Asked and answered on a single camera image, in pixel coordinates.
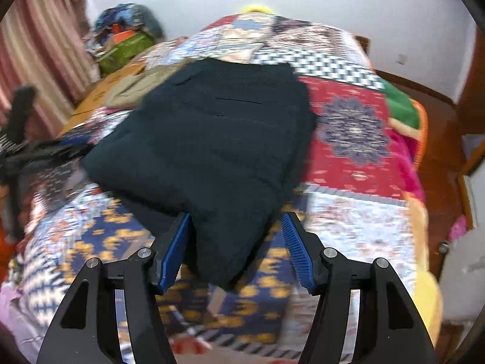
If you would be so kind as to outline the brown wooden door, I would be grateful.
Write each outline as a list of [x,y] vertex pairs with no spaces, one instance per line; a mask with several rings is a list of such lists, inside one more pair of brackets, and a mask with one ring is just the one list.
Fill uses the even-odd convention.
[[485,131],[485,44],[484,33],[476,30],[473,59],[458,105],[455,107],[464,134]]

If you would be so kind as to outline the dark navy pants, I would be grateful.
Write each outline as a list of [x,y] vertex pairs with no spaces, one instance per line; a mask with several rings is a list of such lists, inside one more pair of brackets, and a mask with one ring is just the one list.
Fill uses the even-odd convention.
[[233,290],[301,182],[315,125],[289,64],[206,58],[149,92],[81,166],[156,235],[189,214],[187,266]]

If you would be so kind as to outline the colourful patchwork bed quilt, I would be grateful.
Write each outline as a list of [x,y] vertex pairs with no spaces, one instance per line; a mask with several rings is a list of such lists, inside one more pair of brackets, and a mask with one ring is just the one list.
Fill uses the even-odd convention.
[[226,16],[132,107],[1,136],[20,244],[1,324],[29,363],[434,363],[413,302],[389,86],[342,31]]

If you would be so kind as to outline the pink striped curtain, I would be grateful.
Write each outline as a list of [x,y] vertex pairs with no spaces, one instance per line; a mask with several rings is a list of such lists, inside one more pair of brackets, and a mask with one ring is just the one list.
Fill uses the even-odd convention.
[[90,31],[86,0],[15,0],[1,20],[1,117],[11,109],[14,89],[37,90],[34,134],[58,134],[100,78],[85,50]]

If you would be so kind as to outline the folded khaki pants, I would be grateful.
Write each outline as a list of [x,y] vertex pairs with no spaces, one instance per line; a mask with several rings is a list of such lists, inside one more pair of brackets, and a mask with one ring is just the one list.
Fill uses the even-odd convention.
[[143,97],[163,84],[187,64],[195,62],[193,58],[184,58],[180,62],[158,65],[136,75],[123,78],[104,98],[106,109],[129,109],[141,103]]

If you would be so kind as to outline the green orange blanket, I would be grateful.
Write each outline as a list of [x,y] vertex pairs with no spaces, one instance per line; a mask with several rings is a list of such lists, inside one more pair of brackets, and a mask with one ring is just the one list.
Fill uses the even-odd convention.
[[388,122],[406,143],[415,170],[418,170],[425,151],[428,135],[428,118],[424,106],[402,90],[381,79],[389,109]]

